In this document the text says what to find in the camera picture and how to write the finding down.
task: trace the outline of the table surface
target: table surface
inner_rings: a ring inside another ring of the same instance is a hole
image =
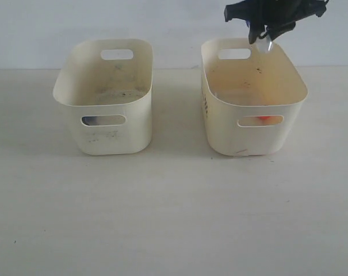
[[[298,68],[309,96],[281,151],[206,142],[199,70],[154,73],[154,135],[87,156],[57,70],[0,71],[0,276],[348,276],[348,67]]]

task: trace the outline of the white backdrop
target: white backdrop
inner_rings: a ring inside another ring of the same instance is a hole
[[[200,64],[200,46],[247,36],[242,21],[224,22],[238,0],[0,0],[0,68],[60,68],[87,39],[137,37],[154,47],[156,68]],[[348,0],[331,0],[278,43],[298,66],[348,65]]]

